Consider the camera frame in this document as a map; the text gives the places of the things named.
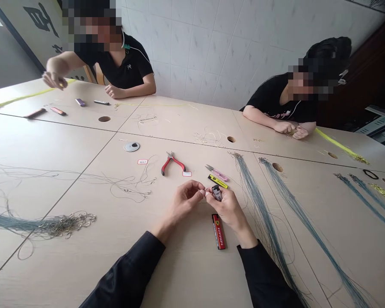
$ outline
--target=purple lighter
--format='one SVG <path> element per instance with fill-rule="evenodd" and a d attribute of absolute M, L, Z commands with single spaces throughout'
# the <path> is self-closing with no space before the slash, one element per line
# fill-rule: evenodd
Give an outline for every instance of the purple lighter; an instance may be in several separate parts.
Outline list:
<path fill-rule="evenodd" d="M 83 100 L 79 99 L 79 98 L 76 98 L 76 102 L 78 102 L 78 104 L 81 106 L 81 107 L 85 107 L 86 103 L 83 102 Z"/>

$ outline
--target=earphone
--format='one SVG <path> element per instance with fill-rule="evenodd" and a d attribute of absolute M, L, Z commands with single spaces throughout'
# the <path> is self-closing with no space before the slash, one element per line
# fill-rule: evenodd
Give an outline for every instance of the earphone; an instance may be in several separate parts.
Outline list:
<path fill-rule="evenodd" d="M 121 46 L 121 48 L 125 48 L 125 49 L 135 49 L 135 50 L 138 50 L 142 55 L 143 57 L 147 60 L 147 62 L 151 65 L 150 61 L 147 59 L 147 57 L 142 53 L 141 50 L 137 49 L 137 48 L 134 48 L 134 47 L 131 47 L 129 44 L 125 44 L 125 36 L 124 36 L 124 30 L 123 30 L 123 27 L 121 27 L 121 31 L 123 32 L 123 45 Z"/>

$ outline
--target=black hair tie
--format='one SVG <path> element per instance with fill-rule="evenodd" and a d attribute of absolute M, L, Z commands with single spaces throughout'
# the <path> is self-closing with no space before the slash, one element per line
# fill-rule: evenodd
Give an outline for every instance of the black hair tie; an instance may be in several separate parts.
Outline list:
<path fill-rule="evenodd" d="M 370 170 L 367 170 L 367 169 L 363 169 L 364 173 L 369 176 L 371 179 L 373 180 L 378 180 L 379 179 L 379 176 L 377 176 L 375 173 L 373 173 L 372 171 Z"/>

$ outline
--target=person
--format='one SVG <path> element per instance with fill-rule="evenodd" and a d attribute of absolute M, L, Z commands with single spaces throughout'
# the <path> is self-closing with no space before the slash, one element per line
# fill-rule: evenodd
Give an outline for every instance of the person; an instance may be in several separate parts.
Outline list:
<path fill-rule="evenodd" d="M 350 54 L 348 37 L 329 38 L 313 45 L 301 65 L 261 84 L 240 111 L 247 119 L 279 133 L 305 138 L 317 126 L 319 101 L 328 99 L 333 92 Z"/>
<path fill-rule="evenodd" d="M 302 303 L 287 285 L 280 269 L 255 237 L 233 191 L 221 190 L 217 201 L 212 189 L 196 181 L 179 186 L 163 219 L 147 231 L 134 246 L 101 278 L 80 308 L 140 307 L 145 288 L 150 281 L 165 244 L 176 225 L 184 219 L 204 197 L 225 224 L 235 232 L 238 253 L 244 265 L 251 300 L 254 307 L 301 308 Z"/>
<path fill-rule="evenodd" d="M 75 42 L 74 51 L 64 51 L 48 60 L 43 80 L 49 87 L 63 90 L 68 85 L 64 76 L 70 71 L 98 63 L 110 82 L 105 91 L 112 98 L 156 92 L 153 69 L 144 47 L 124 32 L 120 18 L 117 22 L 116 10 L 109 8 L 109 1 L 69 0 L 63 5 L 66 9 L 63 11 L 76 12 L 73 20 L 79 22 L 86 33 L 75 37 L 85 42 Z"/>

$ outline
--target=woman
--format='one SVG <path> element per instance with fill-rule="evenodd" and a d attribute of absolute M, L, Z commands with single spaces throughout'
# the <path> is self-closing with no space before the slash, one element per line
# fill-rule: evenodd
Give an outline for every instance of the woman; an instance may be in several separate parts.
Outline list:
<path fill-rule="evenodd" d="M 105 1 L 86 3 L 84 9 L 80 2 L 71 3 L 74 19 L 79 21 L 80 28 L 86 29 L 85 35 L 76 37 L 85 38 L 86 42 L 75 43 L 74 52 L 65 51 L 50 58 L 43 74 L 44 82 L 51 88 L 63 90 L 68 85 L 64 76 L 70 71 L 98 63 L 110 82 L 105 90 L 112 98 L 154 94 L 156 85 L 148 55 L 136 39 L 116 24 L 115 9 L 109 9 Z"/>
<path fill-rule="evenodd" d="M 350 54 L 351 40 L 347 37 L 313 45 L 293 72 L 273 76 L 260 85 L 241 109 L 243 115 L 279 133 L 293 132 L 295 139 L 305 138 L 317 126 L 318 101 L 333 93 Z"/>

